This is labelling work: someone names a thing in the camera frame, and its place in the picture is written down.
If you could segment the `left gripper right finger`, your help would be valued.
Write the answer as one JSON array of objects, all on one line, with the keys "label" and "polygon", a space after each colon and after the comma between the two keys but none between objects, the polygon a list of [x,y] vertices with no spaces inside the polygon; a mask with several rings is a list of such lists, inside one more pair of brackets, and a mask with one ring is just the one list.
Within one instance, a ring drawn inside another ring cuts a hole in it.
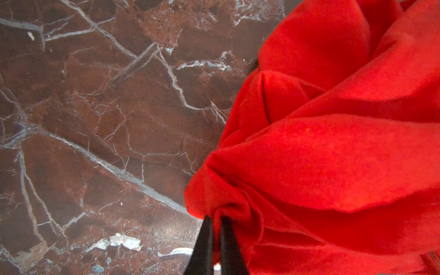
[{"label": "left gripper right finger", "polygon": [[222,275],[250,275],[242,253],[240,251],[231,220],[221,218],[221,274]]}]

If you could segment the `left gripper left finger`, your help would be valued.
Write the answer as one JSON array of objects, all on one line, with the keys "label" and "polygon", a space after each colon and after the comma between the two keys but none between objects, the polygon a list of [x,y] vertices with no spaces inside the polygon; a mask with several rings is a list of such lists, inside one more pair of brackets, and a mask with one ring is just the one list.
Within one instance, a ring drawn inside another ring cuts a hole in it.
[{"label": "left gripper left finger", "polygon": [[207,215],[199,231],[190,261],[184,275],[213,275],[214,229],[213,221]]}]

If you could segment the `red cloth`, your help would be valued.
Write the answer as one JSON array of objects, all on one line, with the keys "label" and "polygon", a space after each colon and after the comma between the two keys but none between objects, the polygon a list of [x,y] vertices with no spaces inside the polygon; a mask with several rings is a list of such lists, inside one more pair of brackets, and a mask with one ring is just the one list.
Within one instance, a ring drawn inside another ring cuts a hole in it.
[{"label": "red cloth", "polygon": [[253,275],[440,272],[440,3],[302,1],[184,191]]}]

